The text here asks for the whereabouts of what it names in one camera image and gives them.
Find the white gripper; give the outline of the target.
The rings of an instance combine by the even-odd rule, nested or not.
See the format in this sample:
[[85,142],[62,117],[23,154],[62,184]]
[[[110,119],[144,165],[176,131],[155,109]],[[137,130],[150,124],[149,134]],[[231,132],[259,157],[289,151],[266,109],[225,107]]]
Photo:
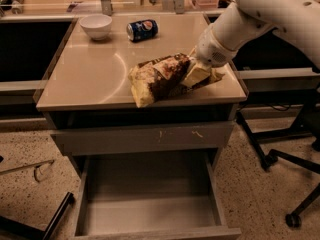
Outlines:
[[196,85],[211,75],[211,66],[222,67],[231,61],[236,54],[236,51],[226,48],[219,42],[214,34],[213,25],[210,24],[200,35],[195,46],[195,57],[198,60],[191,60],[181,84],[186,87]]

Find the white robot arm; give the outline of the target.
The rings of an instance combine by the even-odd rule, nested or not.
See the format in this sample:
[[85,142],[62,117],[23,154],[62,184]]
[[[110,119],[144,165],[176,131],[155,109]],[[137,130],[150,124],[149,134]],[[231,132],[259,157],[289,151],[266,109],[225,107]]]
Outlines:
[[320,4],[314,0],[234,0],[199,36],[191,56],[221,67],[240,48],[269,30],[301,51],[320,69]]

